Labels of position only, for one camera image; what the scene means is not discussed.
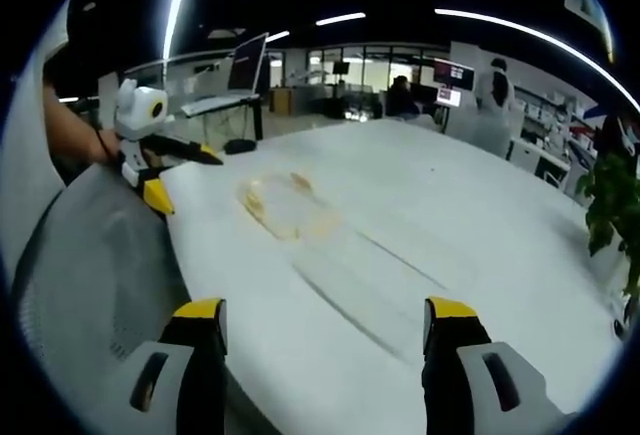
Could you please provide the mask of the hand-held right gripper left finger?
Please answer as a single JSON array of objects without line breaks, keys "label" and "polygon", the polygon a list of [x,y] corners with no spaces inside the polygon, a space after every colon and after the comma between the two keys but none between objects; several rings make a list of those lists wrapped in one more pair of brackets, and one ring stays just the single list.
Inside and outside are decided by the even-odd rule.
[{"label": "hand-held right gripper left finger", "polygon": [[102,401],[104,434],[223,434],[226,301],[188,302],[156,341],[115,371]]}]

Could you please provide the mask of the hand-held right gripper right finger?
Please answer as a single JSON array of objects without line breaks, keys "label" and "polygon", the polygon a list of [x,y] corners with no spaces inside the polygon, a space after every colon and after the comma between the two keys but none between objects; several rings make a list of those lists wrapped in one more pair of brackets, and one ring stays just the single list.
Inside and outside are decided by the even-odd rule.
[{"label": "hand-held right gripper right finger", "polygon": [[423,357],[428,434],[553,434],[569,418],[544,376],[462,302],[425,300]]}]

